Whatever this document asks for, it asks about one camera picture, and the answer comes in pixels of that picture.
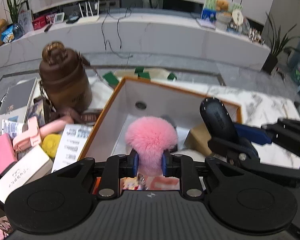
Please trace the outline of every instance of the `notebook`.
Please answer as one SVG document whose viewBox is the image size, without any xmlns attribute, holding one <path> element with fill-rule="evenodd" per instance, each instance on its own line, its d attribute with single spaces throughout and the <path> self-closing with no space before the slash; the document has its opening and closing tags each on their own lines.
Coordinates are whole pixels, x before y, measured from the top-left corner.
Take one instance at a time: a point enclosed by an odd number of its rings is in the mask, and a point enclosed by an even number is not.
<svg viewBox="0 0 300 240">
<path fill-rule="evenodd" d="M 26 121 L 27 110 L 36 82 L 37 78 L 32 78 L 8 88 L 0 106 L 0 135 L 3 119 L 19 123 Z"/>
</svg>

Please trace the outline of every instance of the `screw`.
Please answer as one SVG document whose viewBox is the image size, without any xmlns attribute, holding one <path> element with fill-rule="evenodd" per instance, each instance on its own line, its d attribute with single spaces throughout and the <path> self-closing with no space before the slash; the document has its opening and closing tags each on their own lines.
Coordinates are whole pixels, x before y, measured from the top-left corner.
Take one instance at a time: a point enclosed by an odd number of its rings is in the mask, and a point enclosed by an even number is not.
<svg viewBox="0 0 300 240">
<path fill-rule="evenodd" d="M 240 161 L 245 161 L 247 159 L 247 156 L 245 155 L 245 153 L 240 153 L 239 154 L 239 160 Z"/>
<path fill-rule="evenodd" d="M 198 190 L 196 188 L 188 189 L 187 190 L 187 195 L 190 197 L 200 197 L 202 194 L 201 190 Z"/>
<path fill-rule="evenodd" d="M 99 191 L 99 195 L 102 197 L 111 197 L 114 194 L 114 190 L 110 188 L 103 188 Z"/>
</svg>

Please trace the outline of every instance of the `green block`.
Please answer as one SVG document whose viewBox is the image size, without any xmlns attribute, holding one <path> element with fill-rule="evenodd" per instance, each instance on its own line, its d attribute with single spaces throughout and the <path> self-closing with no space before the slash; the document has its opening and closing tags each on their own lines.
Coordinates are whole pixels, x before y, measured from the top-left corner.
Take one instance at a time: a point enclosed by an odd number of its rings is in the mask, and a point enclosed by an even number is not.
<svg viewBox="0 0 300 240">
<path fill-rule="evenodd" d="M 138 73 L 138 77 L 150 79 L 150 74 L 149 72 L 142 72 L 142 73 Z"/>
<path fill-rule="evenodd" d="M 134 71 L 135 73 L 142 73 L 144 70 L 144 67 L 136 67 L 136 70 Z"/>
<path fill-rule="evenodd" d="M 117 84 L 119 84 L 119 80 L 116 78 L 116 76 L 110 71 L 110 72 L 108 72 L 108 73 L 106 73 L 106 74 L 104 74 L 103 76 L 102 76 L 107 82 L 108 82 L 108 84 L 110 85 L 110 86 L 117 86 Z"/>
<path fill-rule="evenodd" d="M 170 73 L 169 76 L 167 77 L 168 80 L 174 80 L 177 79 L 177 76 L 173 73 Z"/>
</svg>

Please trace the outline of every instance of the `brown water bottle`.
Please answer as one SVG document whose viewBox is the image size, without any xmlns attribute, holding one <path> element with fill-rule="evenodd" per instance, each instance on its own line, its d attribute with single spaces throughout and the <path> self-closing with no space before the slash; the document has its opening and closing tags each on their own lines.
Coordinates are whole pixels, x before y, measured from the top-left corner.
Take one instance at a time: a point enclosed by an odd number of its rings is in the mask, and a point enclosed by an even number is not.
<svg viewBox="0 0 300 240">
<path fill-rule="evenodd" d="M 83 65 L 89 62 L 59 41 L 44 47 L 39 74 L 56 110 L 72 107 L 80 113 L 89 107 L 92 92 Z"/>
</svg>

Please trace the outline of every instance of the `pink fluffy pom-pom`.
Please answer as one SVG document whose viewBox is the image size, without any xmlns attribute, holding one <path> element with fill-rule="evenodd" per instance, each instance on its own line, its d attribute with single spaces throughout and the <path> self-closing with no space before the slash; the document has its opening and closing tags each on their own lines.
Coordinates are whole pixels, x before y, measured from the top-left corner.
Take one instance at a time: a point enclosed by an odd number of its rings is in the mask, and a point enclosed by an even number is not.
<svg viewBox="0 0 300 240">
<path fill-rule="evenodd" d="M 162 174 L 162 153 L 177 144 L 178 135 L 166 120 L 147 116 L 130 124 L 125 139 L 138 152 L 138 170 L 143 175 L 158 176 Z"/>
</svg>

